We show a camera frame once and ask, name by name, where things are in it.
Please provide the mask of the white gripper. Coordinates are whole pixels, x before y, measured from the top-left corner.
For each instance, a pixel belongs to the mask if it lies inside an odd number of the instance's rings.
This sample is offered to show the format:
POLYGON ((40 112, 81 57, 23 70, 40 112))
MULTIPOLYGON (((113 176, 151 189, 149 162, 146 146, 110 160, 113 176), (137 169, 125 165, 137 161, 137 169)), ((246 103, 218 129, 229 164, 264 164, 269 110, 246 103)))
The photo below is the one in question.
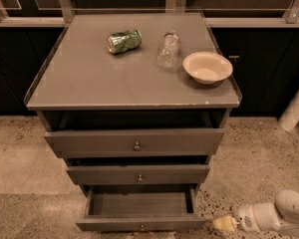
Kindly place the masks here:
POLYGON ((239 207, 234 218, 230 215, 216 217, 212 225, 217 230, 230 232, 236 228, 248 233, 270 231, 276 228, 277 212, 273 203, 257 203, 239 207))

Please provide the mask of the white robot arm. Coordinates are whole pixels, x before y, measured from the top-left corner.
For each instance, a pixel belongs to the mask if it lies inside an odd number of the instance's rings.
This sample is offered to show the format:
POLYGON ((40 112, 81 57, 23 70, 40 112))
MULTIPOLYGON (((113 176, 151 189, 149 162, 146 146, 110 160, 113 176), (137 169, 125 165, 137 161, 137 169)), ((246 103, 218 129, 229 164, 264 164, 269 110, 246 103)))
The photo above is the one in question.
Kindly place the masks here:
POLYGON ((283 236, 299 236, 299 193, 282 190, 273 202, 240 206, 231 214, 214 218, 212 225, 221 231, 274 231, 283 236))

